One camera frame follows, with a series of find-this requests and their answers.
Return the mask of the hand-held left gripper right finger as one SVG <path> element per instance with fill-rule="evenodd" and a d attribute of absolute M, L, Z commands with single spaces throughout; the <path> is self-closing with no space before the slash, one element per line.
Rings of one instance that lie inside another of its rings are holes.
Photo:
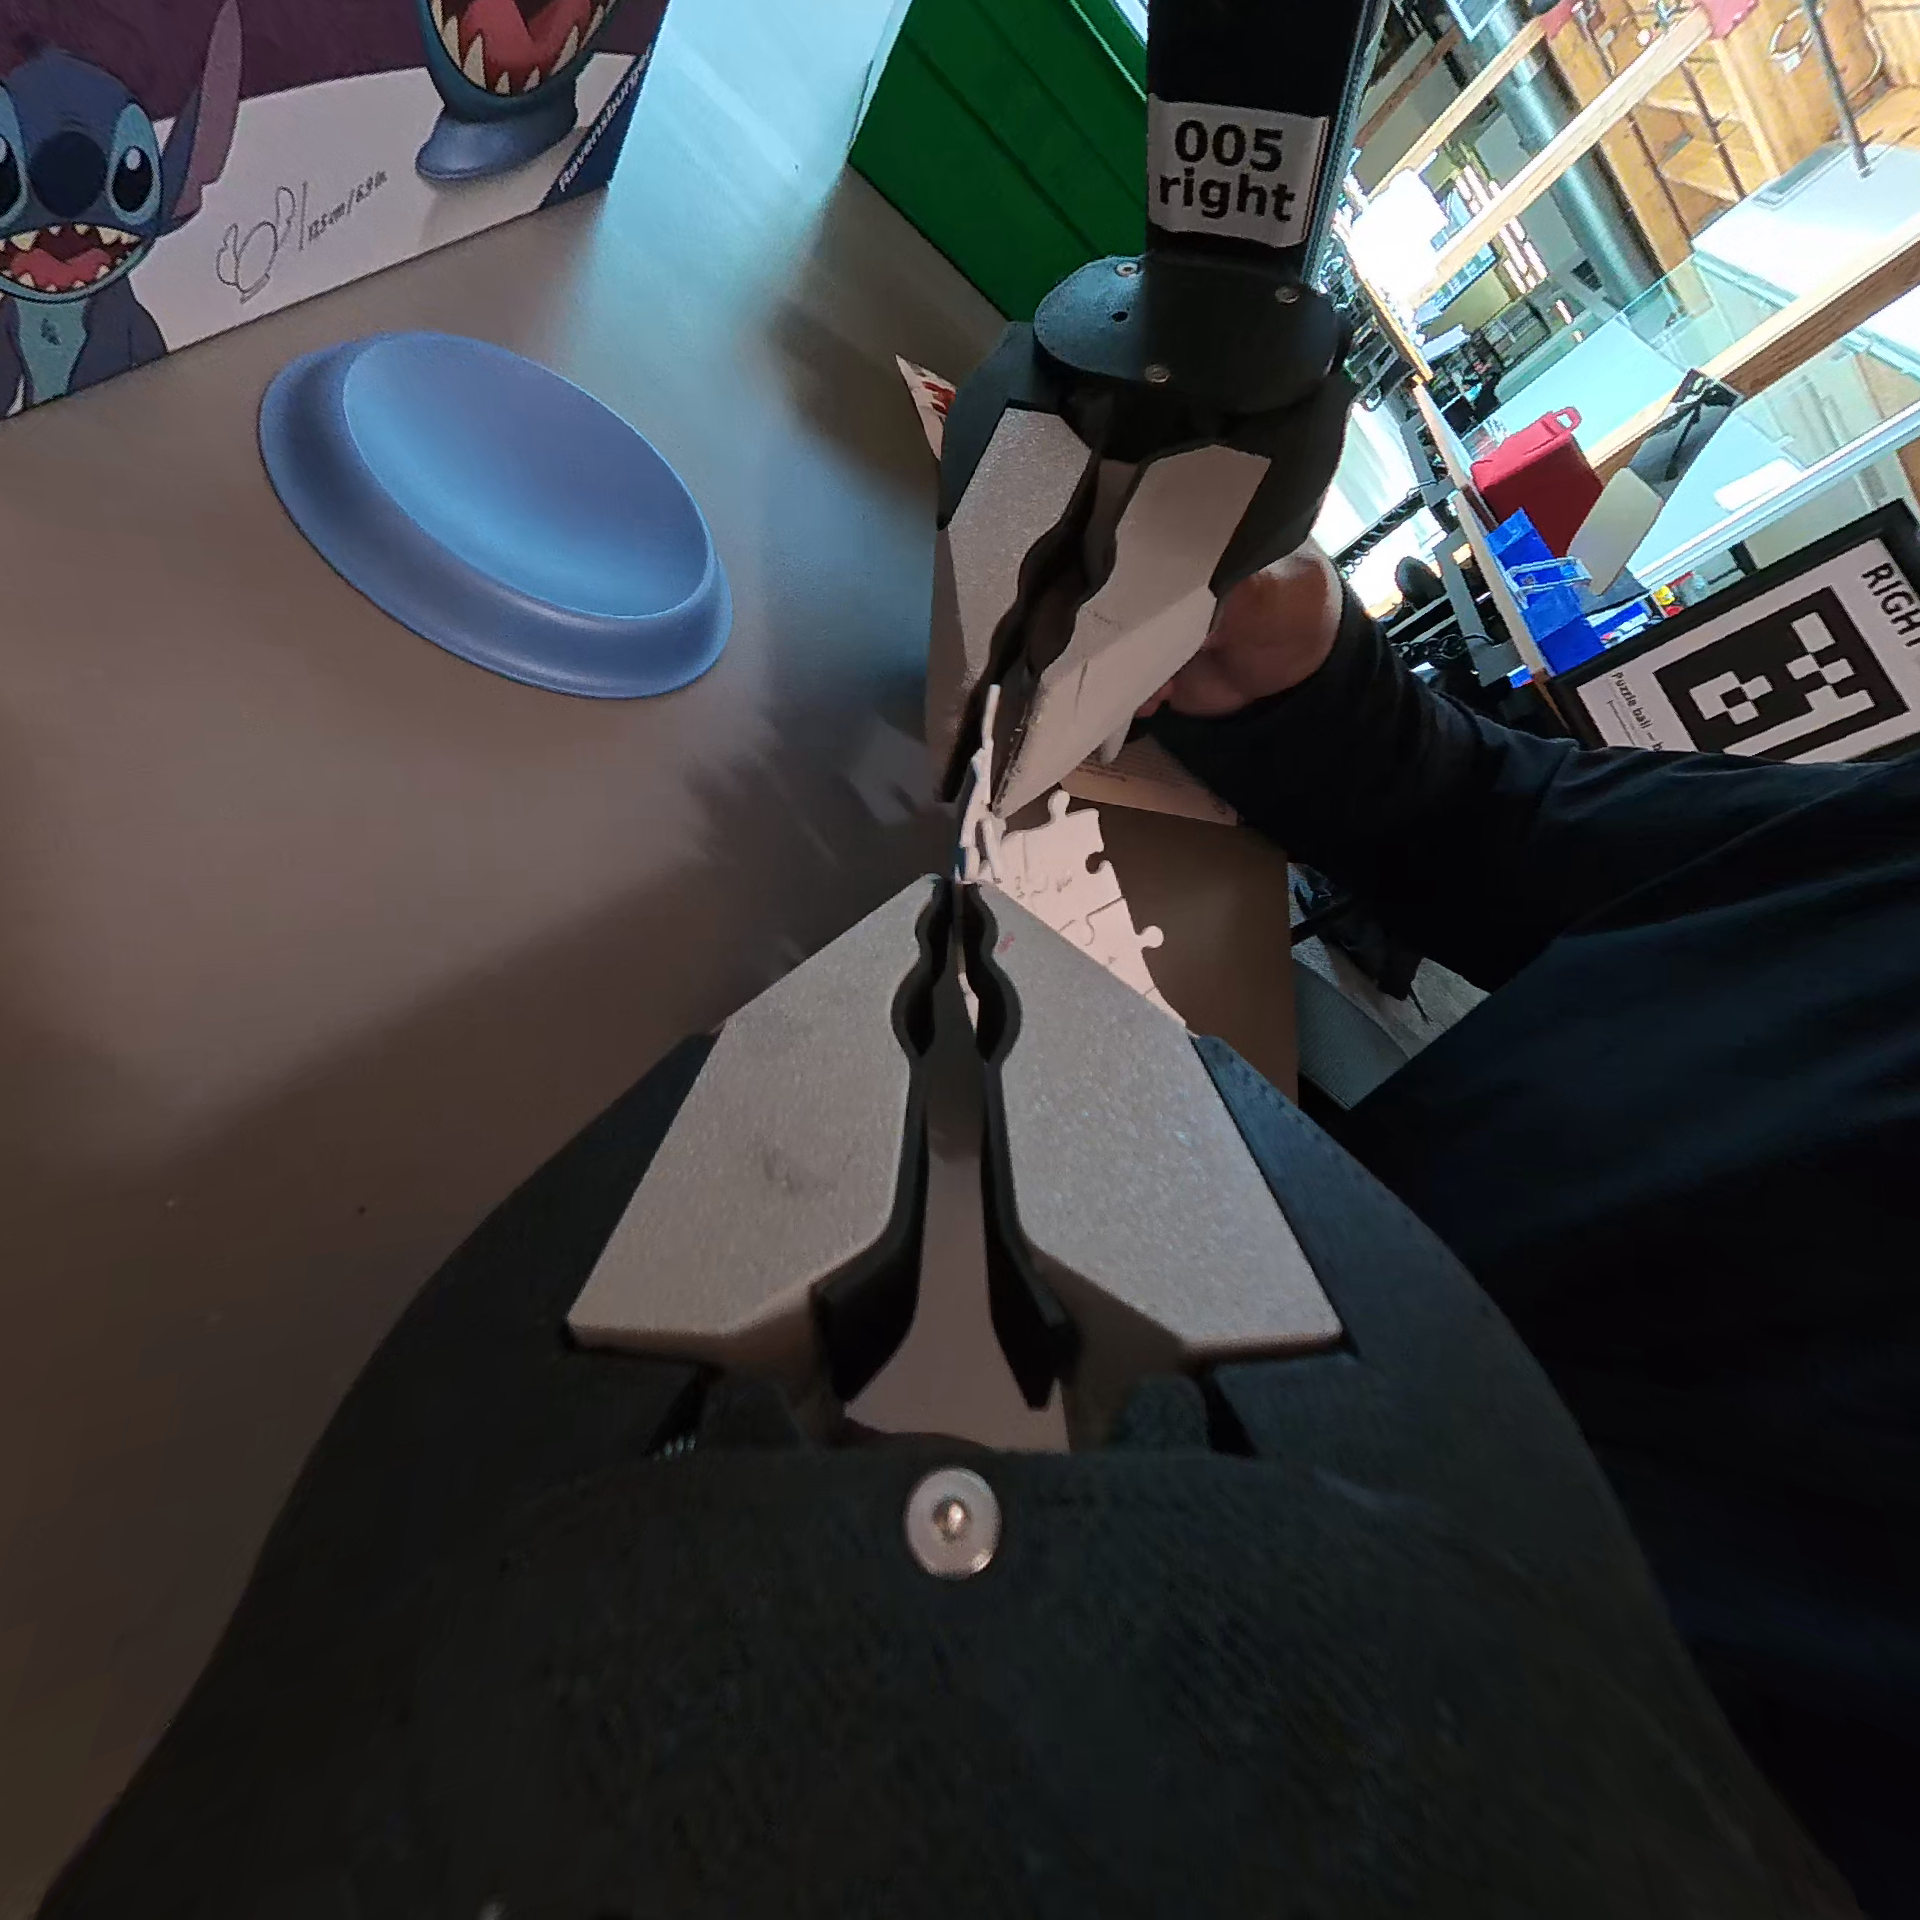
<path fill-rule="evenodd" d="M 1331 1353 L 1342 1324 L 1189 1028 L 987 883 L 977 1001 L 993 1328 L 1034 1408 Z"/>

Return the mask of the cartoon printed puzzle box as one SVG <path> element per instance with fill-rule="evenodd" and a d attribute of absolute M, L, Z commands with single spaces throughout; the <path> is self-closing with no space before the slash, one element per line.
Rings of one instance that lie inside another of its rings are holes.
<path fill-rule="evenodd" d="M 5 3 L 5 419 L 604 188 L 662 21 Z"/>

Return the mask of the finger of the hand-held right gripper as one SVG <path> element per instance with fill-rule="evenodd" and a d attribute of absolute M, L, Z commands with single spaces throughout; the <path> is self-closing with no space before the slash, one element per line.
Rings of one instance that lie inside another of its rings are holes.
<path fill-rule="evenodd" d="M 1061 413 L 1006 408 L 972 444 L 944 425 L 955 483 L 934 534 L 929 758 L 937 794 L 1034 801 L 1088 756 L 1105 723 L 1077 638 L 1093 595 L 1099 459 Z"/>
<path fill-rule="evenodd" d="M 1164 458 L 1117 517 L 1107 581 L 1073 612 L 1062 646 L 1025 699 L 998 773 L 998 816 L 1042 801 L 1125 738 L 1145 699 L 1210 636 L 1212 578 L 1262 484 L 1258 458 Z"/>

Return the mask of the blue round ball stand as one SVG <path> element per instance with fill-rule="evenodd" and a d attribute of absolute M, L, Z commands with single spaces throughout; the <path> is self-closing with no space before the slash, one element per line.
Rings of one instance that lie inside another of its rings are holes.
<path fill-rule="evenodd" d="M 498 342 L 396 330 L 301 355 L 262 393 L 257 441 L 350 587 L 500 678 L 649 699 L 729 642 L 729 577 L 673 462 Z"/>

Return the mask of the white folded leaflet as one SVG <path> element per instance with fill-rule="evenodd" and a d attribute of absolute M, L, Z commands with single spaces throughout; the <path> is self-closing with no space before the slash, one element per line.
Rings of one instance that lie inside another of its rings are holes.
<path fill-rule="evenodd" d="M 899 376 L 913 397 L 929 453 L 940 462 L 944 453 L 944 421 L 955 397 L 953 381 L 896 357 Z M 1113 756 L 1097 749 L 1070 771 L 1061 782 L 1062 794 L 1096 806 L 1120 806 L 1153 812 L 1168 818 L 1186 818 L 1210 825 L 1236 828 L 1238 813 L 1210 794 L 1178 758 L 1164 752 L 1153 737 L 1130 737 Z"/>

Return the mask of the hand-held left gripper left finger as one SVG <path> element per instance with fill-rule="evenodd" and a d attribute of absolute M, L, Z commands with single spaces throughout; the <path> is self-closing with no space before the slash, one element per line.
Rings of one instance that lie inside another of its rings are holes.
<path fill-rule="evenodd" d="M 713 1036 L 566 1331 L 850 1404 L 921 1289 L 933 996 L 953 885 L 914 881 Z"/>

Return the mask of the black white marker sign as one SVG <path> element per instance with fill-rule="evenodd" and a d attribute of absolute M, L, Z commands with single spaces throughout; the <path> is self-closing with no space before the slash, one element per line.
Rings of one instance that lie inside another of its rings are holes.
<path fill-rule="evenodd" d="M 1553 681 L 1594 747 L 1883 761 L 1918 747 L 1918 531 L 1858 517 Z"/>

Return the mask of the red container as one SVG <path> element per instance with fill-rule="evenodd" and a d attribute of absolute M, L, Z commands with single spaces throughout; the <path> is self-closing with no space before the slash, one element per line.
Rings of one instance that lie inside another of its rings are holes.
<path fill-rule="evenodd" d="M 1577 441 L 1582 413 L 1554 408 L 1473 456 L 1473 484 L 1490 526 L 1525 514 L 1548 552 L 1564 560 L 1594 514 L 1602 481 Z"/>

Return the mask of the person's right hand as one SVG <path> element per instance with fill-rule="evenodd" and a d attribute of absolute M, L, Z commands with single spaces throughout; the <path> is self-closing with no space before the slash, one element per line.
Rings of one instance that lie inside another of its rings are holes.
<path fill-rule="evenodd" d="M 1331 656 L 1346 589 L 1314 541 L 1236 582 L 1208 641 L 1164 688 L 1190 718 L 1224 718 L 1302 686 Z"/>

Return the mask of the small blue storage bins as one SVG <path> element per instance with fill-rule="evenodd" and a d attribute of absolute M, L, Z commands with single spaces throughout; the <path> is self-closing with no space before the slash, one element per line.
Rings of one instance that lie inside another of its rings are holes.
<path fill-rule="evenodd" d="M 1515 601 L 1525 638 L 1548 677 L 1565 675 L 1600 651 L 1588 611 L 1594 577 L 1579 560 L 1553 554 L 1525 509 L 1490 531 L 1488 552 L 1494 581 Z"/>

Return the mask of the green plastic crate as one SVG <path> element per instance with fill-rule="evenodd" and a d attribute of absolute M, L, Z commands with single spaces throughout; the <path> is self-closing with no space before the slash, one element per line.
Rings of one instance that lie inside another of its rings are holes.
<path fill-rule="evenodd" d="M 1006 318 L 1145 250 L 1145 4 L 910 3 L 849 156 Z"/>

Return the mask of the assembled curved puzzle section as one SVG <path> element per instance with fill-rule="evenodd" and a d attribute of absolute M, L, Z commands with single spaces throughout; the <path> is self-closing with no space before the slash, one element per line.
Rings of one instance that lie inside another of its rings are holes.
<path fill-rule="evenodd" d="M 1040 824 L 1009 828 L 981 809 L 968 834 L 972 883 L 997 888 L 1170 1019 L 1182 1019 L 1147 965 L 1164 932 L 1136 922 L 1096 806 L 1077 806 L 1059 787 Z"/>

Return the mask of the person's right forearm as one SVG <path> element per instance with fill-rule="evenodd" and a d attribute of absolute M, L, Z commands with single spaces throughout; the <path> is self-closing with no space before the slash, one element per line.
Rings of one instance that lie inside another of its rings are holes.
<path fill-rule="evenodd" d="M 1426 688 L 1346 595 L 1328 660 L 1149 729 L 1565 1073 L 1916 1105 L 1916 756 L 1584 749 Z"/>

